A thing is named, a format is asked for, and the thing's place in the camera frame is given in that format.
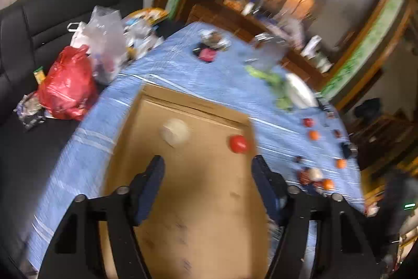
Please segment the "cardboard tray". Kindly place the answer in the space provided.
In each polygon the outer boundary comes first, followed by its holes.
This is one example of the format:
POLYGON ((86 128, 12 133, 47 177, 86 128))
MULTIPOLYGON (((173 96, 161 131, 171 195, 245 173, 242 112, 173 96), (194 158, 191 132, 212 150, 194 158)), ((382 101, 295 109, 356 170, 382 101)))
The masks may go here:
POLYGON ((249 118, 236 110, 160 86, 136 95, 108 164, 103 194, 127 185, 162 156, 164 178, 148 218, 135 228, 153 278, 263 278, 269 229, 252 178, 256 154, 249 118), (183 120, 190 137, 170 147, 162 125, 183 120), (231 135, 248 151, 231 151, 231 135))

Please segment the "blue plaid tablecloth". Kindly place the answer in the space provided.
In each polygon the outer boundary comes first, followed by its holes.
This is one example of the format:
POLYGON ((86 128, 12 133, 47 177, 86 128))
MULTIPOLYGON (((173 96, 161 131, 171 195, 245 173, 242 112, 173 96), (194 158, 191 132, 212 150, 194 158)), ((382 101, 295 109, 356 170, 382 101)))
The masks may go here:
POLYGON ((340 140, 333 130, 344 124, 333 107, 299 109, 288 112, 276 107, 276 97, 263 80, 246 71, 253 49, 227 34, 230 47, 212 63, 198 60, 192 53, 201 30, 212 25, 191 23, 168 37, 145 57, 124 68, 99 96, 87 117, 80 122, 65 144, 34 213, 28 241, 28 261, 40 268, 45 252, 71 200, 80 193, 95 196, 103 187, 105 171, 116 139, 132 102, 141 88, 154 84, 209 100, 246 113, 255 128, 257 146, 268 165, 289 183, 296 182, 295 156, 307 166, 318 166, 334 181, 335 188, 355 208, 363 210, 360 171, 350 159, 338 169, 342 155, 340 140), (304 118, 315 121, 305 127, 304 118), (320 139, 312 141, 310 130, 320 139))

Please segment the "small orange far top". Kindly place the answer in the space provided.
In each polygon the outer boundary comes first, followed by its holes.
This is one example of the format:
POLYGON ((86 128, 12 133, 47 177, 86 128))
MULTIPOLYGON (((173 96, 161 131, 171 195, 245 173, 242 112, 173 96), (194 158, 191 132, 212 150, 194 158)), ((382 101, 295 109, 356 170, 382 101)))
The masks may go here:
POLYGON ((308 137, 312 140, 312 141, 317 141, 320 139, 320 134, 318 131, 316 130, 310 130, 308 132, 308 137))

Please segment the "green leafy vegetable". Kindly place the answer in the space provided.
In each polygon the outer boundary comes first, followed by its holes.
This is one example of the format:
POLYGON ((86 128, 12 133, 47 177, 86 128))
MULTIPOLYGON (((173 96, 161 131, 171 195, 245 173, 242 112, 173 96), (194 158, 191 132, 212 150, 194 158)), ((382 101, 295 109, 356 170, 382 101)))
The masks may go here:
POLYGON ((245 69, 249 75, 263 80, 270 88, 272 94, 276 97, 275 104, 277 108, 288 112, 293 111, 294 105, 287 94, 286 81, 283 76, 273 72, 260 71, 249 65, 245 66, 245 69))

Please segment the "small orange far right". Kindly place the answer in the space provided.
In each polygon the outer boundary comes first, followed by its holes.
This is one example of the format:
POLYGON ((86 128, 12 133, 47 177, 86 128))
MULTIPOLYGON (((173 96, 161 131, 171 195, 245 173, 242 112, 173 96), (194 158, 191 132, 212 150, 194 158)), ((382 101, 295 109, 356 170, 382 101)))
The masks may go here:
POLYGON ((344 169, 347 167, 347 160, 346 159, 337 159, 336 160, 336 167, 338 169, 344 169))

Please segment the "black sofa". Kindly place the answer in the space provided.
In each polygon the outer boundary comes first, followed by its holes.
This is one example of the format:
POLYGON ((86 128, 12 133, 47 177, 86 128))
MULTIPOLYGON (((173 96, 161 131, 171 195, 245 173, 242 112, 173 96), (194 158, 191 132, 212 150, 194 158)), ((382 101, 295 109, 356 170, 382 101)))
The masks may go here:
POLYGON ((1 11, 1 259, 19 265, 48 178, 74 121, 48 120, 26 130, 16 105, 38 87, 34 71, 48 70, 70 44, 70 23, 88 21, 96 6, 128 15, 144 0, 18 0, 1 11))

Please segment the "white enamel basin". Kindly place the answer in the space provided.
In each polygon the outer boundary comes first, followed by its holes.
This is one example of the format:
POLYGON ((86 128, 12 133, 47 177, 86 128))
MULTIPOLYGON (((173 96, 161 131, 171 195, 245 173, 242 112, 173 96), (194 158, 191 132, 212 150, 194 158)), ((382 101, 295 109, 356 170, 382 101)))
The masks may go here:
POLYGON ((299 109, 316 108, 318 106, 315 94, 294 73, 287 73, 285 76, 285 92, 292 104, 299 109))

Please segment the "red cherry tomato far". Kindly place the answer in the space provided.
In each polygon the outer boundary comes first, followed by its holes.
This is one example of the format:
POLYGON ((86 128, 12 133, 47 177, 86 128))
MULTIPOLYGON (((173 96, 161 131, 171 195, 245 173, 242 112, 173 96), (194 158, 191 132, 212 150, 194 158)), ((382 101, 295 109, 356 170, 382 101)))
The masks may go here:
POLYGON ((312 118, 304 118, 303 124, 305 127, 313 127, 315 125, 315 121, 312 118))

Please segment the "large orange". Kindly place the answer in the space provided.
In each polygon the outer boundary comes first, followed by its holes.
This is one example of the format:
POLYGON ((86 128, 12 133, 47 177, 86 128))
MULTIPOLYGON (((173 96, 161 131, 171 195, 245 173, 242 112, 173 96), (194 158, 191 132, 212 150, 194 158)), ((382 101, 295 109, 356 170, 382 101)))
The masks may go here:
POLYGON ((322 180, 322 188, 326 191, 331 191, 335 189, 334 181, 330 178, 324 178, 322 180))

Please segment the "pink perfume box bottle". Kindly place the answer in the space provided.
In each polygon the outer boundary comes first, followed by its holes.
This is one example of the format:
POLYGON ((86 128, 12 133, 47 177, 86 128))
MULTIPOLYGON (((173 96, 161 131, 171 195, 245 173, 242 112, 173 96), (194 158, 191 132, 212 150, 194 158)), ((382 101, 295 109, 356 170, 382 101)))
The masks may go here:
POLYGON ((217 30, 201 30, 199 37, 200 42, 193 48, 192 53, 205 63, 214 62, 218 52, 227 50, 231 45, 230 40, 217 30))

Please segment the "small orange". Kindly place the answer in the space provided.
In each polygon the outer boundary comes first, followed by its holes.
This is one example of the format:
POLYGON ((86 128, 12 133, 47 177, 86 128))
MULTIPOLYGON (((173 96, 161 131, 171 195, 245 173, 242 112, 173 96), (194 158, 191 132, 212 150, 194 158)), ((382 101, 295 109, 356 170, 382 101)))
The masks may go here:
POLYGON ((336 160, 336 167, 338 169, 344 169, 347 167, 347 160, 346 159, 337 159, 336 160))
POLYGON ((320 134, 318 131, 316 130, 310 130, 308 132, 308 137, 312 140, 312 141, 317 141, 320 139, 320 134))

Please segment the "clear plastic bag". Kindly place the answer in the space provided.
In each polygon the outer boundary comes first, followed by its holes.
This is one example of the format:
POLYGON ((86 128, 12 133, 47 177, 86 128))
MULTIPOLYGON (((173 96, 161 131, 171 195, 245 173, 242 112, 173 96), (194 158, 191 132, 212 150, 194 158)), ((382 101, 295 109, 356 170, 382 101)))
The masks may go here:
POLYGON ((88 23, 70 23, 67 30, 73 34, 72 47, 88 47, 94 79, 109 85, 128 57, 120 11, 95 6, 88 23))

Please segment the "black small box device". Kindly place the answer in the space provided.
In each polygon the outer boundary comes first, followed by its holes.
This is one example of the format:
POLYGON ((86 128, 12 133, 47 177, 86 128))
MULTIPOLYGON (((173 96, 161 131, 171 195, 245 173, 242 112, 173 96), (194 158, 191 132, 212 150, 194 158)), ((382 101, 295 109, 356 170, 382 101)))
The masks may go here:
POLYGON ((351 142, 340 143, 341 152, 345 159, 355 159, 358 155, 357 146, 351 142))

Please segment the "clear plastic pitcher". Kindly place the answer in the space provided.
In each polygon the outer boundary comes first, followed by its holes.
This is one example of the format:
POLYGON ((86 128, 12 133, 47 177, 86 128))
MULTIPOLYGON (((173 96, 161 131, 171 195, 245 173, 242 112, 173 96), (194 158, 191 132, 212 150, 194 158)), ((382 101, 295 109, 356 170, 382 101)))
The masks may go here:
POLYGON ((254 52, 248 63, 263 72, 270 72, 290 49, 290 45, 282 37, 267 32, 256 35, 250 45, 254 52))

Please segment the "red plastic bag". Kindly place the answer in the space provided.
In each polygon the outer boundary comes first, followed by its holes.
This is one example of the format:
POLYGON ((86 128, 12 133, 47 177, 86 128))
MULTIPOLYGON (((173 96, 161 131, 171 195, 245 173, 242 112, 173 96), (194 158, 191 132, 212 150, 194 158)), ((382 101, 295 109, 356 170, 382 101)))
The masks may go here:
POLYGON ((65 47, 38 86, 40 104, 57 119, 81 121, 98 99, 87 50, 65 47))

